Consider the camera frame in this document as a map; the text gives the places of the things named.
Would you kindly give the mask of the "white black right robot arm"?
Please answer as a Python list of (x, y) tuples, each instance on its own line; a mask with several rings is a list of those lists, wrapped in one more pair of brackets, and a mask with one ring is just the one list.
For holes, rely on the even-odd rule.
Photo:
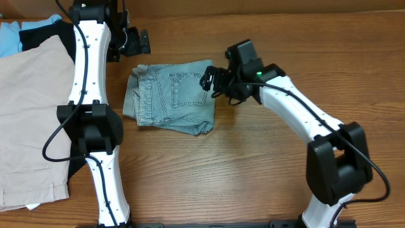
[(312, 103), (276, 64), (265, 66), (253, 43), (230, 46), (227, 68), (207, 67), (200, 85), (238, 103), (253, 97), (274, 111), (307, 146), (306, 181), (312, 197), (293, 220), (272, 220), (269, 227), (355, 227), (339, 220), (342, 205), (369, 183), (373, 174), (365, 132), (356, 123), (344, 124)]

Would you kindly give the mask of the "light blue denim shorts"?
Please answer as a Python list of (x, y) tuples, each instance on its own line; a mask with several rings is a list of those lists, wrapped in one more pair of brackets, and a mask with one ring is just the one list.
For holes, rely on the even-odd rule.
[(154, 126), (197, 136), (215, 122), (215, 99), (199, 82), (212, 60), (183, 64), (138, 65), (127, 82), (123, 115), (139, 126)]

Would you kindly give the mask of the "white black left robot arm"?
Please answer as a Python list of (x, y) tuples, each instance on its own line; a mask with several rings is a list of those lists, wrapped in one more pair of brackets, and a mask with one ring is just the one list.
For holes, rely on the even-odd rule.
[(98, 227), (133, 227), (123, 192), (119, 150), (123, 122), (108, 104), (106, 64), (151, 52), (146, 30), (130, 24), (117, 1), (74, 1), (66, 15), (75, 34), (75, 76), (66, 105), (57, 107), (57, 131), (65, 131), (75, 155), (88, 164), (99, 207)]

